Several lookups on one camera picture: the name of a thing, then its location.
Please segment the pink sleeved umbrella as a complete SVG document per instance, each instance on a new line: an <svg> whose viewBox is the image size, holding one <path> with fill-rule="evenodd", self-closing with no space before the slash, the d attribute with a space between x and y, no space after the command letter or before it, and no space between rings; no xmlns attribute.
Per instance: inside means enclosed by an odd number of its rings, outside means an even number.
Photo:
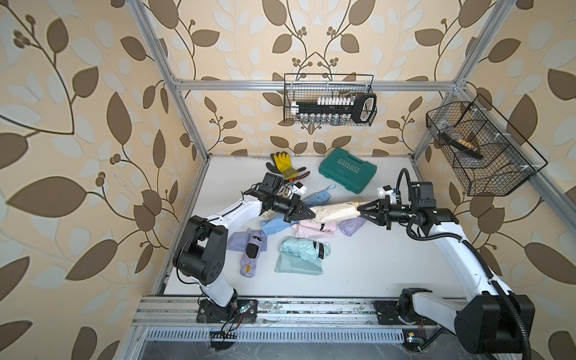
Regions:
<svg viewBox="0 0 576 360"><path fill-rule="evenodd" d="M300 239L330 239L335 236L333 231L314 229L299 224L293 225L292 228L295 230L295 237Z"/></svg>

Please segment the cream sleeved umbrella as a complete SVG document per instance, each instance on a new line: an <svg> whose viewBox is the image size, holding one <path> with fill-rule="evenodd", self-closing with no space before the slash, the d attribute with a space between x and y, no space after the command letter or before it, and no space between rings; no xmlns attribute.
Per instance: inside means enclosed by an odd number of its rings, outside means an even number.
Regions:
<svg viewBox="0 0 576 360"><path fill-rule="evenodd" d="M315 214L315 218L313 219L315 222L326 224L359 217L360 212L358 211L358 207L358 202L343 202L332 205L315 206L312 207L311 210Z"/></svg>

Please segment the mint green umbrella sleeve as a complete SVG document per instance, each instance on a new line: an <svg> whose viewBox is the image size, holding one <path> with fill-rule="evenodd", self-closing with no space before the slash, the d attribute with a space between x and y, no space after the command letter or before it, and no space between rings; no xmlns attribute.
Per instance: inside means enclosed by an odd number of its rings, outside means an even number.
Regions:
<svg viewBox="0 0 576 360"><path fill-rule="evenodd" d="M321 259L305 260L299 256L281 253L275 268L277 273L319 276L323 273Z"/></svg>

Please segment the purple umbrella sleeve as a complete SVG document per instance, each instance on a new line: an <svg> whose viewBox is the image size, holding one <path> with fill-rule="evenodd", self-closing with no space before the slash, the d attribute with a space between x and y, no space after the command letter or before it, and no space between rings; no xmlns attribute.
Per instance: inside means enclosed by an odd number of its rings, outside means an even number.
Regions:
<svg viewBox="0 0 576 360"><path fill-rule="evenodd" d="M238 251L245 252L245 249L252 239L259 239L261 244L259 245L262 252L267 251L268 246L268 236L259 229L249 229L246 232L234 232L227 240L226 249L228 251Z"/></svg>

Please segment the purple umbrella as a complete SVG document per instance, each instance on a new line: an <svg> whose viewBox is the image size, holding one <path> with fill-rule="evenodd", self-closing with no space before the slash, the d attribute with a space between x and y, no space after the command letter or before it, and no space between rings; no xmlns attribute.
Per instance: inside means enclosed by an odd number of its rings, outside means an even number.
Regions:
<svg viewBox="0 0 576 360"><path fill-rule="evenodd" d="M241 258L240 274L243 277L253 278L255 276L257 260L263 249L265 237L266 235L260 230L249 232L249 239Z"/></svg>

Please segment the blue sleeved umbrella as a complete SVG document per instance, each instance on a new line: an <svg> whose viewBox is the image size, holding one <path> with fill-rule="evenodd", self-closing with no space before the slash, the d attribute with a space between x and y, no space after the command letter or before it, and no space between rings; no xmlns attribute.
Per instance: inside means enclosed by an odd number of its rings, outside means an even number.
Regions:
<svg viewBox="0 0 576 360"><path fill-rule="evenodd" d="M283 214L276 214L272 219L262 222L262 232L269 236L279 233L294 224L297 224L297 221L286 222Z"/></svg>

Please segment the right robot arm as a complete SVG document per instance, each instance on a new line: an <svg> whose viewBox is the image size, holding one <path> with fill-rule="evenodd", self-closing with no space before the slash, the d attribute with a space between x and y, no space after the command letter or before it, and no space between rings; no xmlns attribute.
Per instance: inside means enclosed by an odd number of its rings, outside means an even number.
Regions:
<svg viewBox="0 0 576 360"><path fill-rule="evenodd" d="M393 203L390 195L358 207L362 218L386 229L403 224L407 236L432 242L456 274L466 304L434 295L429 289L405 288L396 306L400 321L423 318L457 336L469 353L494 356L516 353L531 359L530 332L536 312L525 295L516 294L488 265L464 234L453 212L438 208L430 182L409 184L409 204Z"/></svg>

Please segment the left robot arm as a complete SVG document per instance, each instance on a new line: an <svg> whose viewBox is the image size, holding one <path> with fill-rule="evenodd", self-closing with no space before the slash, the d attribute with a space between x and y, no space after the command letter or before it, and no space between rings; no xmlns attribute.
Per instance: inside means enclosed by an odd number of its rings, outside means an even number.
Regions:
<svg viewBox="0 0 576 360"><path fill-rule="evenodd" d="M231 306L236 299L235 290L222 274L230 235L268 210L282 214L287 223L315 218L299 195L285 198L278 194L282 184L280 176L268 172L225 210L207 218L190 217L172 258L176 274L194 279L218 307Z"/></svg>

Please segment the orange black pliers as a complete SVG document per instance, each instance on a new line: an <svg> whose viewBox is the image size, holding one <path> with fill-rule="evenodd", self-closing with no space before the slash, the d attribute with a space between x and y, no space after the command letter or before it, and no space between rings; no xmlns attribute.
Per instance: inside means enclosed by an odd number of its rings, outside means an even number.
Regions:
<svg viewBox="0 0 576 360"><path fill-rule="evenodd" d="M306 177L308 177L311 173L309 171L304 171L304 172L300 172L296 177L288 179L287 181L289 183L296 183L302 179L305 179Z"/></svg>

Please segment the yellow black work glove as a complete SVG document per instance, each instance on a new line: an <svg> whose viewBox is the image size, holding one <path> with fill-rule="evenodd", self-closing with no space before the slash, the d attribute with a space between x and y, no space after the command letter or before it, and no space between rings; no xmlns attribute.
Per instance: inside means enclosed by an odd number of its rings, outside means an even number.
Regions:
<svg viewBox="0 0 576 360"><path fill-rule="evenodd" d="M307 168L296 169L292 165L290 156L285 152L276 152L270 155L271 161L265 164L267 170L277 175L282 175L287 181L296 177L300 172L307 171Z"/></svg>

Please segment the green plastic tool case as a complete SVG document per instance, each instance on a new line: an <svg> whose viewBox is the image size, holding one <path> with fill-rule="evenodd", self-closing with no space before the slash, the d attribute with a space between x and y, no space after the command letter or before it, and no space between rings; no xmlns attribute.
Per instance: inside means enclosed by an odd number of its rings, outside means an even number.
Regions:
<svg viewBox="0 0 576 360"><path fill-rule="evenodd" d="M335 148L319 165L319 173L360 194L377 172L377 166L353 156L342 148Z"/></svg>

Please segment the tool in right basket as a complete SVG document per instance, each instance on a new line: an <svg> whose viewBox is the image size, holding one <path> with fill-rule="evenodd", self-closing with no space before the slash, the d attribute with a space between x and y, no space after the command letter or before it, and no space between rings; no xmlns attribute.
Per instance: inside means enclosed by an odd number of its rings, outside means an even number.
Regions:
<svg viewBox="0 0 576 360"><path fill-rule="evenodd" d="M442 144L447 148L449 155L454 158L464 160L482 160L484 155L479 151L479 147L466 141L458 133L441 132L440 139Z"/></svg>

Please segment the black socket set holder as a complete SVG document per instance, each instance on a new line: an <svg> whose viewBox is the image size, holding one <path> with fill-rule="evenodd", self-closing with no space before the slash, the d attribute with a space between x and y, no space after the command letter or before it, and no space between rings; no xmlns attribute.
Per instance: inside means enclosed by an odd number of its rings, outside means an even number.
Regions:
<svg viewBox="0 0 576 360"><path fill-rule="evenodd" d="M369 126L377 114L377 96L352 93L349 97L293 100L287 110L295 120L306 125Z"/></svg>

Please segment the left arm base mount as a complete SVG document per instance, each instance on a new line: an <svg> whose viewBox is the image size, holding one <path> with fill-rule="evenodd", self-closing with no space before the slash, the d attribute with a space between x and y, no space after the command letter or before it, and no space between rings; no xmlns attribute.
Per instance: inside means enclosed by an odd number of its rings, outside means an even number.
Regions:
<svg viewBox="0 0 576 360"><path fill-rule="evenodd" d="M202 298L199 300L199 309L196 316L198 323L224 324L226 321L239 321L254 323L257 318L259 302L256 299L238 299L232 297L232 302L226 307L220 307L213 301Z"/></svg>

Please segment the aluminium front rail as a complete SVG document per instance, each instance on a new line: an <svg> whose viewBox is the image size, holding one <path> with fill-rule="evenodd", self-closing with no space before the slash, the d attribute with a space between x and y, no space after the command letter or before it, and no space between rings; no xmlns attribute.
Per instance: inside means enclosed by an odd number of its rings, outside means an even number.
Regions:
<svg viewBox="0 0 576 360"><path fill-rule="evenodd" d="M198 323L199 301L204 296L147 296L139 303L133 326L216 326L221 323ZM417 325L379 325L373 303L376 300L397 298L335 298L335 297L239 297L256 299L258 313L254 323L243 326L388 326L417 327ZM445 329L453 329L457 315L468 306L465 298L440 298L431 292L412 296L417 314L436 322Z"/></svg>

